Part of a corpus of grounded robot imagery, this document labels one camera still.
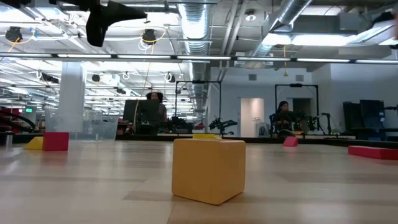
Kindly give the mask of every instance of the red foam pad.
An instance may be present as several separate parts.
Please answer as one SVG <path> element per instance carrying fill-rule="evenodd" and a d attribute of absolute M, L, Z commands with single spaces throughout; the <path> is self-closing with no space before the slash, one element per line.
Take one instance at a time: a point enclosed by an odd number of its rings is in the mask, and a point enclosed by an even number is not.
<path fill-rule="evenodd" d="M 297 137 L 287 137 L 284 141 L 284 146 L 286 147 L 296 147 L 299 144 L 299 139 Z"/>
<path fill-rule="evenodd" d="M 348 146 L 348 154 L 374 159 L 398 160 L 397 149 L 384 149 L 379 147 L 367 146 Z"/>
<path fill-rule="evenodd" d="M 67 151 L 69 147 L 69 133 L 45 132 L 43 151 Z"/>

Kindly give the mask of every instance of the woman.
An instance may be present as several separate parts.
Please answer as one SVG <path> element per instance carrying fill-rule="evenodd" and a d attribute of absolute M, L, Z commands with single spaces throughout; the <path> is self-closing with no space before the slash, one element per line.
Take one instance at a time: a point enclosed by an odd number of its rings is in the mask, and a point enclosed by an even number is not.
<path fill-rule="evenodd" d="M 281 101 L 274 119 L 275 127 L 280 130 L 292 130 L 292 118 L 289 113 L 289 103 Z"/>
<path fill-rule="evenodd" d="M 167 122 L 167 109 L 163 103 L 163 94 L 162 93 L 148 93 L 146 95 L 147 100 L 159 100 L 159 117 L 160 122 Z"/>

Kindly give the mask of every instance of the metal frame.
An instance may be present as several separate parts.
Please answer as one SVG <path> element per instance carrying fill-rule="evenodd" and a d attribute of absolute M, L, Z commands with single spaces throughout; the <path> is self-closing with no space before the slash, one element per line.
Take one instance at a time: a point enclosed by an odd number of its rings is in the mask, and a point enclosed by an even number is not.
<path fill-rule="evenodd" d="M 222 93 L 222 91 L 221 91 L 221 81 L 176 81 L 175 82 L 175 111 L 174 111 L 174 116 L 177 116 L 177 97 L 178 97 L 177 92 L 178 92 L 178 84 L 179 83 L 185 83 L 185 84 L 187 84 L 187 83 L 192 83 L 192 84 L 206 84 L 206 83 L 212 84 L 212 83 L 217 83 L 220 86 L 220 88 L 218 89 L 219 101 L 220 101 L 219 104 L 218 104 L 218 106 L 219 106 L 218 118 L 221 119 L 221 100 L 222 100 L 221 99 L 221 93 Z"/>
<path fill-rule="evenodd" d="M 312 87 L 315 87 L 315 89 L 316 89 L 316 93 L 317 93 L 317 116 L 319 115 L 319 86 L 318 85 L 306 85 L 306 84 L 301 84 L 301 87 L 291 87 L 290 86 L 291 84 L 276 84 L 275 85 L 275 113 L 277 112 L 277 110 L 278 110 L 278 102 L 277 102 L 277 89 L 278 89 L 278 86 L 288 86 L 288 87 L 290 87 L 290 88 L 302 88 L 303 86 L 312 86 Z M 319 131 L 319 129 L 320 129 L 320 124 L 319 124 L 319 118 L 317 119 L 317 129 L 318 129 L 318 131 Z"/>

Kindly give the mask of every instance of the yellow block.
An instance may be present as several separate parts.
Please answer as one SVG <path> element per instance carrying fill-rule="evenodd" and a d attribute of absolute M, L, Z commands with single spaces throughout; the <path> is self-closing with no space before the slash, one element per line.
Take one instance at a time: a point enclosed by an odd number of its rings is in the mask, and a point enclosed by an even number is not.
<path fill-rule="evenodd" d="M 172 193 L 220 205 L 244 190 L 246 143 L 217 139 L 174 141 Z"/>
<path fill-rule="evenodd" d="M 42 150 L 43 149 L 43 137 L 34 137 L 26 146 L 26 150 Z"/>
<path fill-rule="evenodd" d="M 222 139 L 215 134 L 193 134 L 194 139 Z"/>

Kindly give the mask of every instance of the white door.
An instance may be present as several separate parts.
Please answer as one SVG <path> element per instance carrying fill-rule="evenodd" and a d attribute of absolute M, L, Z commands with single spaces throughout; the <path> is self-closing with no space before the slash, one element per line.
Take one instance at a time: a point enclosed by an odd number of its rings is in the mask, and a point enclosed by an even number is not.
<path fill-rule="evenodd" d="M 241 98 L 241 137 L 257 138 L 255 132 L 255 118 L 264 122 L 264 99 Z"/>

